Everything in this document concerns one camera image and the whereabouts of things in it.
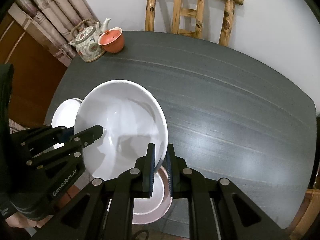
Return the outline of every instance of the dark gray table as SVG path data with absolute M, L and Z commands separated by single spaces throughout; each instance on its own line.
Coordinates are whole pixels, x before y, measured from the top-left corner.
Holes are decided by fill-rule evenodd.
M 148 89 L 187 165 L 230 178 L 282 228 L 307 189 L 316 147 L 313 101 L 267 65 L 218 44 L 155 32 L 124 32 L 122 52 L 76 57 L 50 104 L 83 99 L 97 85 L 126 79 Z M 152 228 L 188 236 L 187 201 L 173 201 Z

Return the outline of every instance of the floral teapot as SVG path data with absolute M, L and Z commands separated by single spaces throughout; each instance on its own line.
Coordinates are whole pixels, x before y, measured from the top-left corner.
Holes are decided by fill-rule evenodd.
M 108 23 L 110 18 L 105 19 L 101 28 L 99 28 L 99 22 L 95 26 L 89 26 L 79 32 L 74 41 L 69 42 L 70 45 L 76 47 L 77 53 L 85 62 L 91 62 L 101 57 L 106 51 L 98 45 L 98 39 L 102 33 L 108 30 Z M 75 26 L 70 32 L 70 40 L 74 31 L 83 23 L 91 21 L 91 19 L 85 19 Z

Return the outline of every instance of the white bowl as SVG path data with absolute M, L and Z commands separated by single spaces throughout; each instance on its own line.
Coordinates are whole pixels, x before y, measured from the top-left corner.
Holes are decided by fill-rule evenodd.
M 63 101 L 54 112 L 52 117 L 52 127 L 65 126 L 70 128 L 75 125 L 78 109 L 82 103 L 79 98 L 73 98 Z M 63 143 L 57 143 L 53 147 L 59 148 L 63 146 Z
M 163 217 L 171 206 L 172 197 L 170 197 L 170 192 L 169 192 L 168 174 L 165 171 L 163 166 L 161 166 L 157 174 L 161 177 L 161 180 L 163 181 L 163 184 L 164 184 L 163 200 L 156 209 L 154 209 L 153 211 L 147 214 L 133 214 L 133 217 L 132 217 L 133 224 L 144 225 L 144 224 L 155 222 L 159 218 Z M 136 204 L 137 200 L 138 200 L 137 198 L 134 199 L 134 205 Z
M 117 178 L 145 156 L 148 143 L 156 146 L 155 172 L 168 145 L 167 123 L 156 99 L 142 86 L 126 80 L 112 80 L 94 88 L 83 100 L 75 133 L 94 125 L 104 133 L 84 148 L 84 163 L 94 178 Z

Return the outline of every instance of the wooden door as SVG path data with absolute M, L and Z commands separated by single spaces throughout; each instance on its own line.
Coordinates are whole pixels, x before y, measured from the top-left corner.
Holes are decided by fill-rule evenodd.
M 43 125 L 66 66 L 9 14 L 0 23 L 0 63 L 7 62 L 14 66 L 9 118 L 25 127 Z

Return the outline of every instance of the patterned curtain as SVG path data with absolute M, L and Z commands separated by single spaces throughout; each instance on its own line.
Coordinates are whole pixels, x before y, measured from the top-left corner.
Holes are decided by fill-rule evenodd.
M 83 0 L 16 0 L 8 12 L 66 66 L 76 56 L 76 50 L 68 44 L 71 30 L 84 19 L 92 19 L 89 25 L 95 22 Z

